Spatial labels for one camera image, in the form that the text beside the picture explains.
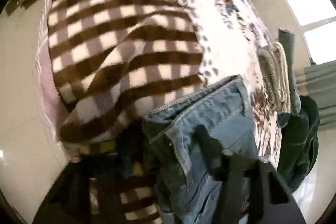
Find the dark green garment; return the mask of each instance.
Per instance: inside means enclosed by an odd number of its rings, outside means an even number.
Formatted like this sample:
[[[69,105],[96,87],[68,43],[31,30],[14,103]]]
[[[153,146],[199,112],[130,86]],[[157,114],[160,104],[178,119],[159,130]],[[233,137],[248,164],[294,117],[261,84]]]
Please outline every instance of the dark green garment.
[[[294,192],[313,168],[318,149],[320,124],[316,102],[309,96],[300,96],[301,111],[290,114],[288,124],[282,129],[282,144],[278,172]]]

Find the tiled floor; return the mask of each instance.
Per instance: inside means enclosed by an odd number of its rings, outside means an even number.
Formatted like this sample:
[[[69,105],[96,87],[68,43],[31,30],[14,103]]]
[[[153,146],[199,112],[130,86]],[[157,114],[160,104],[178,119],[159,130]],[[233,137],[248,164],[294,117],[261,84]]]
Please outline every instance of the tiled floor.
[[[39,0],[0,15],[0,188],[27,223],[65,164],[36,104],[32,56],[41,11]]]

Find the curtain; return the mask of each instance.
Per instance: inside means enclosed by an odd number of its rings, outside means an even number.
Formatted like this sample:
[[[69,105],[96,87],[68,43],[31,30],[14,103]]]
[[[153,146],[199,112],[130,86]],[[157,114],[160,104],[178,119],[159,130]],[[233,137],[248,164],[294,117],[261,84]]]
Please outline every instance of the curtain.
[[[299,93],[316,101],[320,126],[336,126],[336,61],[296,70],[295,76]]]

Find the blue denim jeans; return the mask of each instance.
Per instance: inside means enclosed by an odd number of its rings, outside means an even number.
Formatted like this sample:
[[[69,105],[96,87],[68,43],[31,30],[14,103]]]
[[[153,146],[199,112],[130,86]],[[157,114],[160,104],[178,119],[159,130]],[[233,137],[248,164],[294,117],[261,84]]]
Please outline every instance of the blue denim jeans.
[[[241,76],[228,77],[145,115],[144,160],[148,170],[159,170],[155,187],[164,224],[208,224],[216,209],[222,183],[209,174],[195,134],[207,132],[223,148],[257,159],[254,129]]]

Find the window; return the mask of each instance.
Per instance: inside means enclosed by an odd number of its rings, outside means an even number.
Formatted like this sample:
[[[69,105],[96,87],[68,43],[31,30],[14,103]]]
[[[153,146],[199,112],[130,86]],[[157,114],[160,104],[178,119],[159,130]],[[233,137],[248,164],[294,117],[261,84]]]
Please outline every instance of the window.
[[[336,10],[330,0],[286,0],[317,64],[336,60]]]

